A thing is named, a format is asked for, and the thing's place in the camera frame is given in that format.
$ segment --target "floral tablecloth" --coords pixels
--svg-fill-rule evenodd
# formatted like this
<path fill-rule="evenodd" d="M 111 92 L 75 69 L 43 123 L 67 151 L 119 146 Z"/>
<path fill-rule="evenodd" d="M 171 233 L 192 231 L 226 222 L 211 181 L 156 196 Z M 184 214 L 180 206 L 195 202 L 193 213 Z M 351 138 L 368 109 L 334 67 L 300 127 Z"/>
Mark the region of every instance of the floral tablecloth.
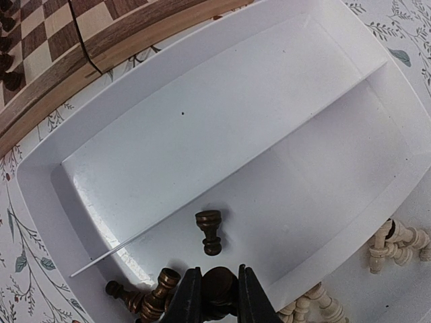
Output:
<path fill-rule="evenodd" d="M 431 114 L 431 0 L 351 0 L 346 5 L 395 57 Z M 88 100 L 183 35 L 156 44 L 103 75 L 56 109 L 0 159 L 0 323 L 92 322 L 65 284 L 26 212 L 15 171 L 37 144 Z M 430 193 L 428 172 L 403 209 L 413 212 L 420 205 L 420 209 L 429 211 Z"/>

